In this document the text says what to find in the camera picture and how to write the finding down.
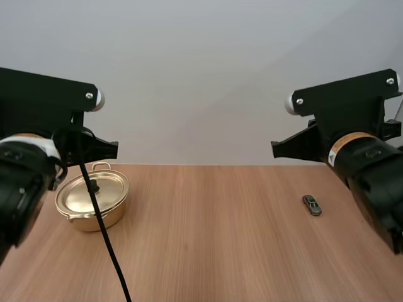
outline pot handle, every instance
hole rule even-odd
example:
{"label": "pot handle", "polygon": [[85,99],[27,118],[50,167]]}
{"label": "pot handle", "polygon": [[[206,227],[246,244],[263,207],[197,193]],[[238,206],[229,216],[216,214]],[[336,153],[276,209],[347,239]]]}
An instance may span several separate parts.
{"label": "pot handle", "polygon": [[109,170],[112,170],[112,167],[111,167],[111,165],[109,164],[109,162],[96,162],[96,163],[93,164],[91,170],[94,171],[94,170],[95,170],[95,167],[96,167],[97,165],[107,165],[108,168],[109,168]]}
{"label": "pot handle", "polygon": [[[105,217],[107,217],[108,214],[103,214],[101,217],[102,219],[104,219]],[[71,223],[73,222],[73,220],[76,219],[88,219],[88,218],[95,218],[94,215],[91,214],[71,214],[70,216],[67,217],[67,220],[69,220]]]}

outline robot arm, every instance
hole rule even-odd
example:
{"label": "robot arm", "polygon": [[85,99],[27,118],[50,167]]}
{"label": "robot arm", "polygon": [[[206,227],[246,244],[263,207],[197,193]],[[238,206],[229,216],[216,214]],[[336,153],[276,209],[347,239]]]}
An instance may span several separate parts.
{"label": "robot arm", "polygon": [[324,162],[351,190],[366,221],[395,254],[403,252],[403,152],[385,143],[401,122],[384,121],[384,101],[400,96],[392,69],[295,91],[291,114],[308,128],[272,142],[274,157]]}
{"label": "robot arm", "polygon": [[115,159],[118,143],[83,127],[84,112],[105,102],[92,84],[0,68],[0,265],[29,234],[43,195],[77,165]]}

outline toy car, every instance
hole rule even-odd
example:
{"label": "toy car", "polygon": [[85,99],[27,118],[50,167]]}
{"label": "toy car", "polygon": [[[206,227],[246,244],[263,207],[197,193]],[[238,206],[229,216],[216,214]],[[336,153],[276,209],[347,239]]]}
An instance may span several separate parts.
{"label": "toy car", "polygon": [[321,207],[317,204],[315,198],[313,198],[311,195],[305,195],[302,198],[302,201],[304,202],[304,205],[307,207],[311,215],[319,216],[320,214],[322,214]]}

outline table surface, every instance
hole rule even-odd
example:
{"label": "table surface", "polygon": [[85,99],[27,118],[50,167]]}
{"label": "table surface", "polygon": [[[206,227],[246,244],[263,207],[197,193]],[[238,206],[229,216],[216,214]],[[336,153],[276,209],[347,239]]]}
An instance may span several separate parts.
{"label": "table surface", "polygon": [[[327,167],[113,168],[131,185],[108,233],[134,301],[403,300],[403,256]],[[101,234],[73,229],[54,198],[0,268],[0,300],[124,300]]]}

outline golden pot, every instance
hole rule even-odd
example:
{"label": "golden pot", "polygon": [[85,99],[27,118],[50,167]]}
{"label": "golden pot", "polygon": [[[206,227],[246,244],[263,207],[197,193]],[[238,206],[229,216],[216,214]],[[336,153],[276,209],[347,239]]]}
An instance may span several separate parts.
{"label": "golden pot", "polygon": [[[95,170],[97,165],[107,165],[108,169]],[[125,199],[129,192],[126,176],[111,169],[107,162],[96,162],[88,172],[102,215],[108,228],[125,213]],[[80,231],[99,231],[98,221],[83,176],[77,176],[66,183],[56,195],[56,208]]]}

